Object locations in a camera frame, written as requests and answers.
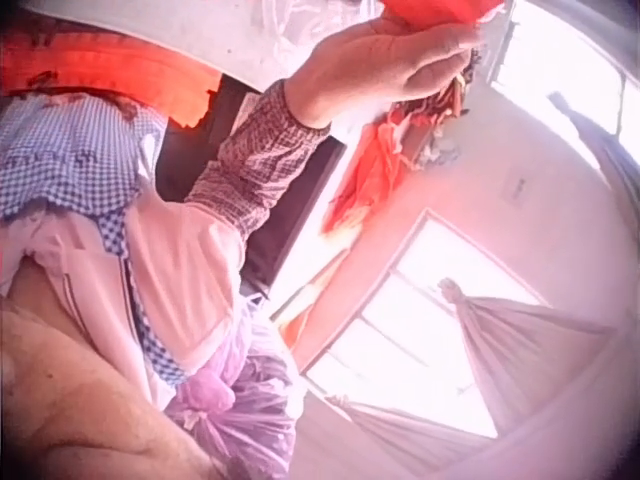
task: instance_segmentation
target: red bag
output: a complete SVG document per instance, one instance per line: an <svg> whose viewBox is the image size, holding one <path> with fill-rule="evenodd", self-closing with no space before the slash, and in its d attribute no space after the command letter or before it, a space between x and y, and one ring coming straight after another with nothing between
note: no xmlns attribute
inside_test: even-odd
<svg viewBox="0 0 640 480"><path fill-rule="evenodd" d="M503 0L382 0L394 14L418 28L484 20Z"/></svg>

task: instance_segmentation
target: wrist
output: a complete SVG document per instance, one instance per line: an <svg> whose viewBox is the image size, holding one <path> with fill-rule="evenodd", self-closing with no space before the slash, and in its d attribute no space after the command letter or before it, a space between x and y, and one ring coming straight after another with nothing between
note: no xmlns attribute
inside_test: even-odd
<svg viewBox="0 0 640 480"><path fill-rule="evenodd" d="M326 83L303 65L284 82L284 96L289 112L302 125L322 130L337 115L336 103L330 100Z"/></svg>

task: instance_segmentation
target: blue gingham apron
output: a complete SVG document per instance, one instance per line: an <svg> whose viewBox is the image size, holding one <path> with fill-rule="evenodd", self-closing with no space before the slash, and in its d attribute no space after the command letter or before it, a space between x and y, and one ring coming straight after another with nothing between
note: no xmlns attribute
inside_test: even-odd
<svg viewBox="0 0 640 480"><path fill-rule="evenodd" d="M127 122L96 97L48 107L49 97L14 99L0 119L0 219L10 222L32 201L91 218L104 248L123 260L132 317L145 357L171 386L187 376L154 335L138 295L125 236L125 210L139 194L139 169L153 163L167 120L138 107ZM155 151L145 151L151 135Z"/></svg>

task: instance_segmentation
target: purple plastic bag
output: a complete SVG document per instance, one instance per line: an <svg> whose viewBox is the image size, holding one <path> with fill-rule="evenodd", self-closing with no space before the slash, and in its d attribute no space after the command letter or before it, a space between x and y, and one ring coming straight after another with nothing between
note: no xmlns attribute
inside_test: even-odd
<svg viewBox="0 0 640 480"><path fill-rule="evenodd" d="M178 388L166 413L210 455L238 457L280 479L287 478L304 395L280 334L247 300L235 333Z"/></svg>

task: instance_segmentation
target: skin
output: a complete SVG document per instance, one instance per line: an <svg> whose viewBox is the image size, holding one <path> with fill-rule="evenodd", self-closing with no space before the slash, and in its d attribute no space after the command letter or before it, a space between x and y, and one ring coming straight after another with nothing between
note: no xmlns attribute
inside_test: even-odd
<svg viewBox="0 0 640 480"><path fill-rule="evenodd" d="M435 93L468 63L475 31L414 32L385 16L323 41L285 83L291 113L321 128L372 98ZM92 349L45 273L25 260L2 310L5 441L39 478L223 478L195 442Z"/></svg>

